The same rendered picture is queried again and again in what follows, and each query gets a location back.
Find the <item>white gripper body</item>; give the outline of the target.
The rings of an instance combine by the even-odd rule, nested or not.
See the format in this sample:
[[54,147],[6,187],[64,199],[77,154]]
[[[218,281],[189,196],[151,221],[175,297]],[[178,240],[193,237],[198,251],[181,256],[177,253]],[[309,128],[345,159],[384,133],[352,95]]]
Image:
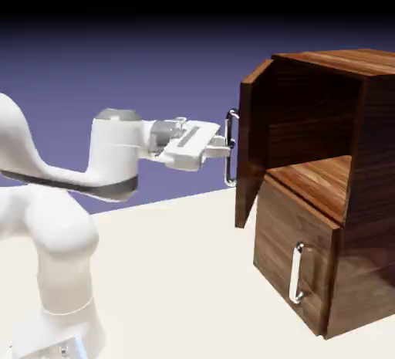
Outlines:
[[164,148],[164,165],[181,171],[198,171],[204,163],[204,152],[220,125],[212,122],[189,120],[180,138],[173,138]]

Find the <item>silver curved door handle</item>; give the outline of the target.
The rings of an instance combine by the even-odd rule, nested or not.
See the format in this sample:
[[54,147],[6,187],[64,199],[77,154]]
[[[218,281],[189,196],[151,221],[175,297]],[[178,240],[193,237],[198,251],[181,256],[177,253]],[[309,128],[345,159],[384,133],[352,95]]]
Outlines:
[[229,149],[229,155],[225,157],[224,180],[229,188],[234,188],[236,186],[236,178],[231,176],[231,151],[236,144],[235,140],[232,138],[232,125],[234,119],[239,119],[238,109],[231,108],[227,112],[225,118],[225,147]]

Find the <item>dark wood cabinet door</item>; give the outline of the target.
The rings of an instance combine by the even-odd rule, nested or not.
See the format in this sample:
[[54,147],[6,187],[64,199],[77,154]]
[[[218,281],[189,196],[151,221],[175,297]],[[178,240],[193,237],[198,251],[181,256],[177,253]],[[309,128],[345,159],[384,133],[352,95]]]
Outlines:
[[235,226],[243,229],[261,187],[267,165],[267,107],[273,61],[265,60],[240,84]]

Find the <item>dark wood cabinet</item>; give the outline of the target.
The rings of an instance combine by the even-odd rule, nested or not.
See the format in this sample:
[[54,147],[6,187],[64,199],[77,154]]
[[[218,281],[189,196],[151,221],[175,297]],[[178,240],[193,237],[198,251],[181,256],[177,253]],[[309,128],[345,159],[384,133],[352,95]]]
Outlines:
[[395,52],[272,61],[263,182],[276,180],[340,227],[320,335],[330,339],[395,315]]

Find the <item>dark wood drawer front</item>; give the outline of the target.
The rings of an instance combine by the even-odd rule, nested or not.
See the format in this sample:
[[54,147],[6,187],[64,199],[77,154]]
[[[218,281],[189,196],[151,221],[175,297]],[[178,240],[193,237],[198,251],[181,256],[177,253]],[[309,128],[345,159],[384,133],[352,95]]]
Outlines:
[[340,227],[267,176],[257,197],[254,265],[316,335],[325,335]]

